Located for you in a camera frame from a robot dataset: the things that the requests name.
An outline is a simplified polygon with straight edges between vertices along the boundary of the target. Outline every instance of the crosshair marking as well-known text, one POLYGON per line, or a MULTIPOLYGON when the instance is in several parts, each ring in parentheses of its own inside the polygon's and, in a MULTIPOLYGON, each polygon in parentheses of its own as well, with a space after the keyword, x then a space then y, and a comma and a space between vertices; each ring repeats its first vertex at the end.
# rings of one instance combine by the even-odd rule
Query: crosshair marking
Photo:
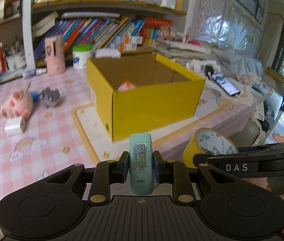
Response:
POLYGON ((138 202, 139 202, 140 204, 144 204, 144 203, 146 202, 146 200, 143 199, 143 198, 141 198, 141 199, 138 200, 138 202))

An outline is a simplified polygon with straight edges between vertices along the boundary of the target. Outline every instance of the white plastic jar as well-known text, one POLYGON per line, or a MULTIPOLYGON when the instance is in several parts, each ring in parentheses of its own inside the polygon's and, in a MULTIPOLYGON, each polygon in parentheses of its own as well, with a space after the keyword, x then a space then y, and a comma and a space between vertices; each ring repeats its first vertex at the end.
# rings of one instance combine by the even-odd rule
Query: white plastic jar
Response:
POLYGON ((87 59, 92 56, 93 45, 80 44, 73 47, 73 67, 77 70, 87 68, 87 59))

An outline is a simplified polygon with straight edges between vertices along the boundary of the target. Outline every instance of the stack of papers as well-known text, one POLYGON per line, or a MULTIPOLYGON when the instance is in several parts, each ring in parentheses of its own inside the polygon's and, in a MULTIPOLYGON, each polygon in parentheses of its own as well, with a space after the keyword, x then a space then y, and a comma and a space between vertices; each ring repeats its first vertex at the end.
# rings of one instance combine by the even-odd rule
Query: stack of papers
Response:
POLYGON ((157 40, 155 49, 168 58, 208 60, 210 49, 190 43, 157 40))

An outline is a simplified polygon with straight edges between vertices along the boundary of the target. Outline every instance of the pink plush pig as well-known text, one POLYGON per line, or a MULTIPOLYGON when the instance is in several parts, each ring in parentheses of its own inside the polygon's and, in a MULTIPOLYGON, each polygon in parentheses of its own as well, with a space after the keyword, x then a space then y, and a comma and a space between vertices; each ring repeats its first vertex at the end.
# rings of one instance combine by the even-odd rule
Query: pink plush pig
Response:
POLYGON ((13 92, 0 107, 0 113, 4 117, 23 116, 28 119, 33 109, 33 98, 28 90, 13 92))

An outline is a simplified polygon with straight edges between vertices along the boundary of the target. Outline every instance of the yellow tape roll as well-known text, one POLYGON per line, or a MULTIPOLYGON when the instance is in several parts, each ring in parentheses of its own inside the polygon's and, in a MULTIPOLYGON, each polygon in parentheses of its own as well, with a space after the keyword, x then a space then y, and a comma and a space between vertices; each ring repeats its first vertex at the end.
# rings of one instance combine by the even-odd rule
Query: yellow tape roll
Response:
POLYGON ((234 154, 238 148, 227 137, 210 128, 198 129, 183 151, 183 162, 187 167, 196 168, 193 164, 195 154, 234 154))

